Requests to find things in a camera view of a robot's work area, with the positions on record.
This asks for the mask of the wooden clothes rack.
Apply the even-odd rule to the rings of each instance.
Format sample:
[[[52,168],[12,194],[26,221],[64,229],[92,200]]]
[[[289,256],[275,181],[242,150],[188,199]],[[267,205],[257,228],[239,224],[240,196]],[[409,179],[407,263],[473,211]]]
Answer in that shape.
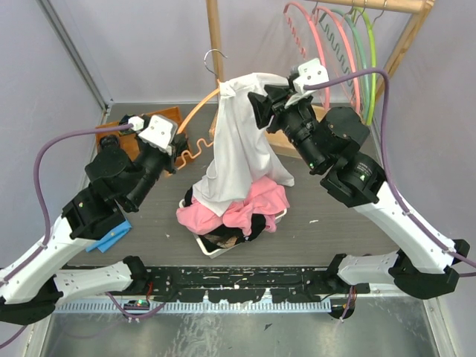
[[[372,24],[367,24],[366,29],[369,30],[369,33],[373,33],[373,27],[378,18],[380,18],[385,11],[398,12],[398,13],[411,13],[411,17],[408,20],[405,29],[399,37],[399,41],[396,43],[392,54],[389,56],[385,69],[387,70],[390,77],[394,75],[397,68],[399,67],[402,59],[404,58],[406,52],[413,43],[416,35],[421,29],[423,23],[427,19],[429,13],[433,9],[435,1],[321,1],[324,4],[332,5],[343,5],[350,7],[349,14],[352,14],[356,8],[361,7],[363,10],[360,13],[360,16],[363,16],[365,9],[372,10],[381,10],[381,13],[373,20]],[[204,66],[208,71],[213,73],[216,76],[216,81],[219,83],[224,80],[224,67],[221,57],[218,54],[213,54],[213,71],[207,67],[207,58],[210,53],[219,53],[220,56],[225,58],[225,55],[222,53],[222,34],[221,34],[221,25],[219,20],[219,5],[218,1],[206,1],[207,5],[207,14],[208,14],[208,27],[210,34],[210,44],[212,48],[209,52],[205,54],[204,57]],[[322,44],[318,40],[319,35],[317,30],[312,30],[313,38],[316,42],[316,48],[322,49]],[[318,119],[321,119],[324,114],[324,110],[328,109],[327,106],[313,106],[315,113],[318,115]],[[218,111],[216,112],[213,122],[209,129],[210,139],[214,138],[216,133],[216,123],[218,118]],[[292,149],[292,145],[285,142],[285,137],[283,134],[267,134],[266,135],[271,147],[276,151],[278,155],[283,155],[287,157],[297,158],[298,154],[295,149]]]

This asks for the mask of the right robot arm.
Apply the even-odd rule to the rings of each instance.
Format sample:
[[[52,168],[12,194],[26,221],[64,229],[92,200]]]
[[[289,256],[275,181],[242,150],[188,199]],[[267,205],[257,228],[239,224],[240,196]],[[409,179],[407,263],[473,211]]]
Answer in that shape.
[[[414,298],[427,300],[453,292],[460,275],[452,249],[468,254],[469,244],[437,235],[419,214],[404,209],[393,196],[384,169],[361,152],[370,130],[350,107],[331,108],[321,120],[311,97],[290,103],[286,85],[266,85],[265,94],[248,93],[259,129],[283,132],[321,186],[346,207],[366,216],[399,247],[383,255],[336,255],[326,270],[329,289],[342,293],[358,284],[392,284]]]

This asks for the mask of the light pink t shirt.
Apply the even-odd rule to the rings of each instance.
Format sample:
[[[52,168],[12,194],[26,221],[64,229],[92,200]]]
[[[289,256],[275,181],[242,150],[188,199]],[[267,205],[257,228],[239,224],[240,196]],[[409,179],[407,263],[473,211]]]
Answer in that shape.
[[[245,199],[231,203],[224,213],[215,213],[199,202],[190,188],[184,206],[176,211],[178,223],[189,231],[205,235],[219,228],[237,228],[245,237],[265,230],[265,215],[278,215],[289,208],[284,186],[267,177],[254,182]]]

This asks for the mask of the wooden compartment tray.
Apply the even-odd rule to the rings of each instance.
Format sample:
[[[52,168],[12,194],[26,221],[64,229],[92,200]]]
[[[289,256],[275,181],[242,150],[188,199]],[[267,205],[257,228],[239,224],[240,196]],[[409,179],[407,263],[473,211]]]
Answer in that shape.
[[[148,116],[162,115],[176,122],[178,125],[180,125],[183,122],[180,109],[177,106],[161,109],[155,112],[148,112],[146,113],[146,115]],[[135,138],[135,134],[134,133],[126,134],[125,132],[119,132],[119,131],[96,134],[96,146],[97,146],[98,152],[101,151],[101,149],[99,148],[99,140],[103,136],[106,136],[106,135],[118,136],[120,140],[120,148],[126,152],[126,154],[129,156],[129,158],[132,161],[134,161],[138,157],[139,147],[138,147],[138,141]]]

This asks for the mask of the mint green hanger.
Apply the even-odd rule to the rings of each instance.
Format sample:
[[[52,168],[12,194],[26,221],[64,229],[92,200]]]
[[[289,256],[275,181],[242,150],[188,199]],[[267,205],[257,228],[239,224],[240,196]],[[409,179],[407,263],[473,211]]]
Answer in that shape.
[[[349,11],[339,10],[337,8],[331,8],[338,14],[342,15],[346,20],[346,31],[350,40],[350,44],[353,46],[353,52],[355,56],[356,70],[363,70],[371,67],[370,65],[370,46],[367,39],[367,31],[362,18],[358,19],[357,25],[352,23],[352,14]],[[368,90],[370,89],[370,82],[364,77],[360,77],[356,80],[349,80],[342,85],[343,93],[350,100],[352,105],[358,106],[359,114],[365,123],[365,115],[369,109]]]

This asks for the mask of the blue folded cloth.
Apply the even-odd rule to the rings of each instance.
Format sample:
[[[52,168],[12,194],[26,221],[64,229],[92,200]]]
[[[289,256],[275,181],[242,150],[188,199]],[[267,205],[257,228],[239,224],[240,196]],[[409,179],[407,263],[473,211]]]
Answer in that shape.
[[[92,252],[98,250],[101,253],[108,251],[114,244],[119,242],[124,236],[126,236],[132,229],[128,219],[125,219],[122,223],[107,232],[100,240],[86,247],[86,252]]]

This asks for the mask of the rolled green sock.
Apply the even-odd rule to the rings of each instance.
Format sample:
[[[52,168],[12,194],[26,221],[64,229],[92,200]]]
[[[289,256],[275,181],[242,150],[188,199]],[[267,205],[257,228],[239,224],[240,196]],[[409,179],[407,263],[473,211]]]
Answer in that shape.
[[[129,123],[129,119],[131,118],[130,115],[124,115],[121,120],[119,121],[119,126],[122,126],[122,125],[127,125]]]

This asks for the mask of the green plastic hanger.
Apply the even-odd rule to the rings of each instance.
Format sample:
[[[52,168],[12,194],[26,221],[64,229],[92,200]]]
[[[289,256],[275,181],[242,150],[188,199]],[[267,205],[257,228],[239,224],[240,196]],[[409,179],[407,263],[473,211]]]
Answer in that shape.
[[[375,24],[375,19],[371,22],[369,16],[366,13],[365,7],[356,7],[352,12],[352,23],[357,25],[358,19],[362,18],[366,31],[367,39],[370,46],[370,65],[372,68],[377,66],[377,56],[376,56],[376,42],[373,27]],[[364,77],[370,82],[370,89],[368,90],[368,101],[369,109],[365,115],[365,123],[370,126],[373,122],[373,115],[376,108],[376,90],[377,90],[377,77],[376,74],[371,74]]]

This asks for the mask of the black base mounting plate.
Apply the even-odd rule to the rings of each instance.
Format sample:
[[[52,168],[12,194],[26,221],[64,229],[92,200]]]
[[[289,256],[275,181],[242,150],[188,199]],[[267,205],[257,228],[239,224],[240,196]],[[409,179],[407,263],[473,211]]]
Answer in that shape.
[[[320,302],[327,295],[347,294],[350,286],[315,267],[159,266],[134,289],[157,301],[256,303],[265,293],[272,303]]]

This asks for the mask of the salmon pink hanger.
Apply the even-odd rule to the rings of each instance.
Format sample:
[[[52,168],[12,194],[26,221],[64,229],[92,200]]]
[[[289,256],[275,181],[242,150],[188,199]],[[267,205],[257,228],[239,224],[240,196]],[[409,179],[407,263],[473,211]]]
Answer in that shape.
[[[327,67],[333,77],[356,70],[353,46],[345,28],[346,20],[335,10],[318,2],[312,8],[312,20],[321,41]]]

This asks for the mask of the white t shirt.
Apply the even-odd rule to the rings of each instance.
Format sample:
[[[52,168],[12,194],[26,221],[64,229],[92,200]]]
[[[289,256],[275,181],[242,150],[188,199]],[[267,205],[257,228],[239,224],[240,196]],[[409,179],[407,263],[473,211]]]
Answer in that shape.
[[[265,94],[265,84],[287,84],[276,74],[252,73],[219,84],[219,110],[213,160],[193,185],[193,197],[217,216],[244,200],[263,176],[292,187],[294,176],[282,165],[264,131],[258,129],[248,93]]]

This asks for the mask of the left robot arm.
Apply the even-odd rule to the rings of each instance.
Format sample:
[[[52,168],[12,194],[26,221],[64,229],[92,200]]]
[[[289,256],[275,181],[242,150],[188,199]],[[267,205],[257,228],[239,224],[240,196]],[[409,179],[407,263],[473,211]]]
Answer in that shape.
[[[97,248],[106,237],[119,237],[124,214],[139,210],[163,171],[176,171],[176,157],[186,143],[186,135],[177,134],[171,150],[163,152],[139,141],[139,154],[131,160],[116,136],[103,138],[99,153],[85,168],[89,185],[62,209],[50,239],[41,239],[1,270],[1,321],[26,326],[70,300],[104,292],[145,292],[149,274],[137,256],[71,275],[60,269],[82,250]]]

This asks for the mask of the rolled dark sock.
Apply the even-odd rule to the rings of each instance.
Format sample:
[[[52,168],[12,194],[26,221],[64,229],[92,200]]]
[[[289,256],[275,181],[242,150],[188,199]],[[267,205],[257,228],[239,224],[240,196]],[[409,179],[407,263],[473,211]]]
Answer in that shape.
[[[120,140],[116,135],[106,135],[99,140],[99,148],[101,150],[117,147],[120,147]]]

